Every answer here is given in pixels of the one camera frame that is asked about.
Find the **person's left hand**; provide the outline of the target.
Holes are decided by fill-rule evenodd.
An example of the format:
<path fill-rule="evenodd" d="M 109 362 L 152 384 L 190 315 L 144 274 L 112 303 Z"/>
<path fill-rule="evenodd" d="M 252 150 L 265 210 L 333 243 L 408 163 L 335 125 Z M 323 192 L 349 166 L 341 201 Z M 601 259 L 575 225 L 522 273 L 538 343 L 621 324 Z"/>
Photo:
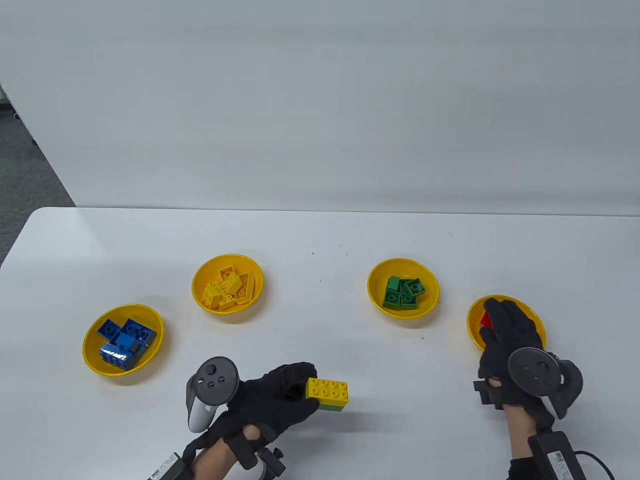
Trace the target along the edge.
<path fill-rule="evenodd" d="M 223 480 L 235 464 L 254 468 L 258 451 L 318 411 L 318 400 L 304 394 L 307 381 L 317 374 L 314 364 L 302 361 L 240 381 L 227 410 L 183 451 L 192 477 Z"/>

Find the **person's right hand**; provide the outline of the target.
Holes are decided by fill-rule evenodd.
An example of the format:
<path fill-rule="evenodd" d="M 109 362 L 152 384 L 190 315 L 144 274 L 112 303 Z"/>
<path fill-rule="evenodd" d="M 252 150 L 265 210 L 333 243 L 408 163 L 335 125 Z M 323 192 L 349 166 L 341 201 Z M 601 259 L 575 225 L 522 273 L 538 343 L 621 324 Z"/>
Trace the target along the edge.
<path fill-rule="evenodd" d="M 508 359 L 518 349 L 532 347 L 542 349 L 543 344 L 534 322 L 510 300 L 489 298 L 484 302 L 492 327 L 479 331 L 486 343 L 478 366 L 480 381 L 473 383 L 483 405 L 493 405 L 497 410 L 506 406 L 523 407 L 535 421 L 538 433 L 551 432 L 554 417 L 542 400 L 517 386 L 508 372 Z"/>

